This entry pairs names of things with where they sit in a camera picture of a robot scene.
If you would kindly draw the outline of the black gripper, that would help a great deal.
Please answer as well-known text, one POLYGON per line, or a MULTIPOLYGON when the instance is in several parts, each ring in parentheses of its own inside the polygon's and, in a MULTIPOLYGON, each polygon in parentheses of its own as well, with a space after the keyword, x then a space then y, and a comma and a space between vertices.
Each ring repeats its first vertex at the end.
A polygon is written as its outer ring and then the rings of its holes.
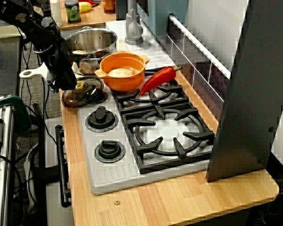
POLYGON ((70 50, 65 40, 51 44, 47 49, 38 49, 37 54, 48 68, 46 79, 52 92, 75 89, 77 80, 71 69, 70 50))

